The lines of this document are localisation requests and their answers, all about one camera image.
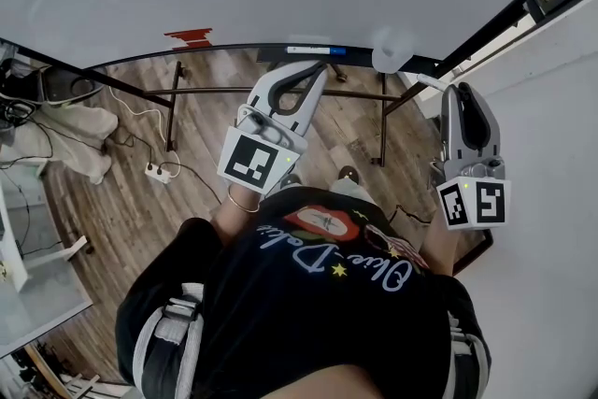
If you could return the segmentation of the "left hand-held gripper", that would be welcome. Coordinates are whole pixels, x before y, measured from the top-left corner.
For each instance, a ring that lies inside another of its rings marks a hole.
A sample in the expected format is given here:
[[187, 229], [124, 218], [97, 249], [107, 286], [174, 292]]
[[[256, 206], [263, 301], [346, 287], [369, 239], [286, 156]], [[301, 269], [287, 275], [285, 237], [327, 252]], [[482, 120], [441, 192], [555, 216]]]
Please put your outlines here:
[[[283, 108], [281, 96], [304, 79], [307, 84], [294, 106]], [[327, 66], [319, 61], [285, 64], [259, 78], [249, 105], [239, 108], [236, 125], [227, 130], [218, 175], [268, 194], [306, 152], [306, 131], [326, 81]]]

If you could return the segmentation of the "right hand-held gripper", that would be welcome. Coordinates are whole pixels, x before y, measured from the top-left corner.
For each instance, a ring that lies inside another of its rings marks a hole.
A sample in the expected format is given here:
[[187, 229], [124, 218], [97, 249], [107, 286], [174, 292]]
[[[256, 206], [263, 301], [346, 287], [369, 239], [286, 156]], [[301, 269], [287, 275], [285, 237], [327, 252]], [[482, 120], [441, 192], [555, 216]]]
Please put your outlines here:
[[[496, 156], [500, 128], [485, 98], [466, 82], [450, 84], [442, 96], [444, 162], [432, 161], [431, 178], [450, 230], [484, 230], [508, 222], [511, 182]], [[466, 157], [467, 147], [479, 155]]]

